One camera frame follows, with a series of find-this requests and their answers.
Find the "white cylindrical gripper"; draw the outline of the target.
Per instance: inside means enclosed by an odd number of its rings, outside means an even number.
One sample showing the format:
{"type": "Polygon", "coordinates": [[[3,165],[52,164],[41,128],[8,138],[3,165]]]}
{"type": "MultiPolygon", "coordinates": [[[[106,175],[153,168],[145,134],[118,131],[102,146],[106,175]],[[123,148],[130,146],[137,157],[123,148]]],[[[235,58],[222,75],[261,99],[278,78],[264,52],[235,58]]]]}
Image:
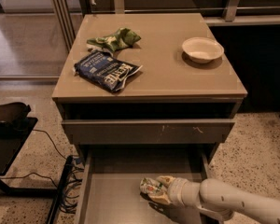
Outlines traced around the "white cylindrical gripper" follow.
{"type": "Polygon", "coordinates": [[[155,203],[183,207],[194,207],[199,203],[200,184],[185,178],[160,175],[157,180],[168,188],[167,193],[150,193],[148,197],[155,203]]]}

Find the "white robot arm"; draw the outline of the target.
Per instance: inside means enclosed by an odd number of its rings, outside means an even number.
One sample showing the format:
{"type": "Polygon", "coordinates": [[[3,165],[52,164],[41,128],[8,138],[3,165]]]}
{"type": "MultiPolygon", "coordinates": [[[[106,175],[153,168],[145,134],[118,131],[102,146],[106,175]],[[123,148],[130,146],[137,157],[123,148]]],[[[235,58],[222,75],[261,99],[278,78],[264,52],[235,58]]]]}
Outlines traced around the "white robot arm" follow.
{"type": "Polygon", "coordinates": [[[198,183],[169,175],[156,179],[145,177],[140,190],[155,203],[193,207],[218,221],[230,220],[237,212],[260,224],[280,224],[280,201],[243,191],[214,178],[198,183]]]}

